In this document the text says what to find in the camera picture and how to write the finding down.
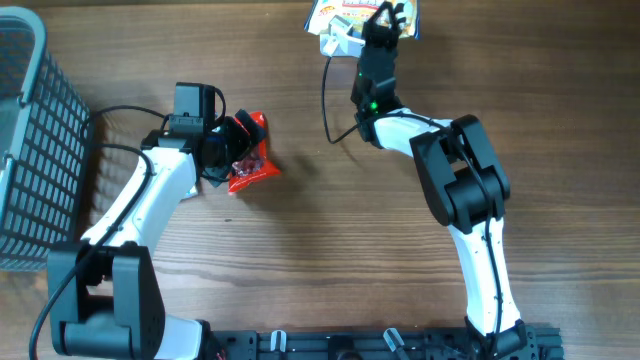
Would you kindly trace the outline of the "cream yellow snack bag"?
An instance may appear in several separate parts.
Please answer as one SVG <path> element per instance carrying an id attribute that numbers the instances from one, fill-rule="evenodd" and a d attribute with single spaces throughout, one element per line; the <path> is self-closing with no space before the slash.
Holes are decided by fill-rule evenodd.
<path id="1" fill-rule="evenodd" d="M 420 38 L 419 0 L 314 0 L 304 24 L 304 30 L 319 35 L 329 28 L 334 16 L 345 19 L 361 32 L 364 23 L 385 2 L 391 4 L 399 22 L 401 38 Z"/>

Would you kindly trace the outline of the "red candy bag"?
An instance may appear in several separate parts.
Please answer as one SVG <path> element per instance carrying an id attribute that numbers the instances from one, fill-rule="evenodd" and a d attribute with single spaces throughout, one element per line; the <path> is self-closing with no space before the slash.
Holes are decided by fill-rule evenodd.
<path id="1" fill-rule="evenodd" d="M 281 170 L 268 159 L 268 123 L 265 114 L 263 112 L 248 113 L 254 120 L 265 128 L 267 136 L 258 145 L 250 144 L 249 152 L 241 159 L 232 163 L 231 177 L 228 185 L 229 194 L 236 194 L 251 184 L 281 174 Z M 235 116 L 234 121 L 238 125 L 241 125 Z"/>

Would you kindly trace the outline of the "small teal white box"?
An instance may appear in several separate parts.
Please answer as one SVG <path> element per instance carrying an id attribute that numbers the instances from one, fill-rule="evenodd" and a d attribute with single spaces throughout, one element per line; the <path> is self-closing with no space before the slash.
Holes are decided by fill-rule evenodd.
<path id="1" fill-rule="evenodd" d="M 184 195 L 183 200 L 190 199 L 196 197 L 199 194 L 198 187 L 194 185 L 187 193 Z"/>

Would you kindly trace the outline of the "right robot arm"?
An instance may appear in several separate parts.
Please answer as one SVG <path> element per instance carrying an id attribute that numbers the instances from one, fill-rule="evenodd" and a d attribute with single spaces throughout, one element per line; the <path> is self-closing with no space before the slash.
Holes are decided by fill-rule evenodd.
<path id="1" fill-rule="evenodd" d="M 428 208 L 458 252 L 473 356 L 500 359 L 526 341 L 502 241 L 509 180 L 477 117 L 438 122 L 403 106 L 394 74 L 402 21 L 385 1 L 363 25 L 355 119 L 364 140 L 413 158 Z"/>

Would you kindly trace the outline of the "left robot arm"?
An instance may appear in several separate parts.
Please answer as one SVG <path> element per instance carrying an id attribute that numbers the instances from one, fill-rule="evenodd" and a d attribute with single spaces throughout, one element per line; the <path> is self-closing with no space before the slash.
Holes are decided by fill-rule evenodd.
<path id="1" fill-rule="evenodd" d="M 222 92 L 179 82 L 174 110 L 134 149 L 135 172 L 103 217 L 77 243 L 48 255 L 43 323 L 57 354 L 103 359 L 224 359 L 208 322 L 168 314 L 152 254 L 179 203 L 205 180 L 230 181 L 234 165 L 267 137 L 261 112 L 226 113 Z"/>

